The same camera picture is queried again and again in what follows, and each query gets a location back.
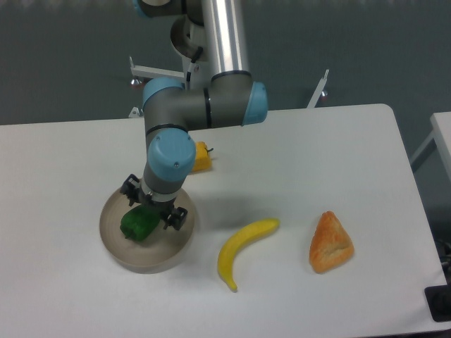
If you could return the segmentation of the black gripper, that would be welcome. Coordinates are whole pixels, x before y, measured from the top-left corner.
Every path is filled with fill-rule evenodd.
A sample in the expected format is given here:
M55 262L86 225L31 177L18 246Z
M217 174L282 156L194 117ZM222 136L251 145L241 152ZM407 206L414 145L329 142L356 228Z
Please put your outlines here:
M172 227L179 231L185 224L188 211L183 207L175 207L175 200L180 193L179 187L174 192L167 194L159 193L148 187L145 179L139 179L134 174L130 174L123 182L120 193L126 196L129 207L134 204L144 204L153 208L161 214L164 222L163 228L166 230Z

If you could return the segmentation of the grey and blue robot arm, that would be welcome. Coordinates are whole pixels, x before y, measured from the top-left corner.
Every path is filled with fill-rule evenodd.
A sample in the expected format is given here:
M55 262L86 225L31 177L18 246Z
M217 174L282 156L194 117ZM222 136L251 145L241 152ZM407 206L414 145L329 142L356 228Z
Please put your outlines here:
M142 178L130 175L120 189L131 204L142 204L166 227L179 230L188 212L174 203L196 155L188 132L263 122L266 88L249 71L240 1L135 1L134 6L147 17L179 15L206 34L191 58L195 63L205 57L209 64L205 87L191 88L191 70L184 82L158 77L144 86L147 162Z

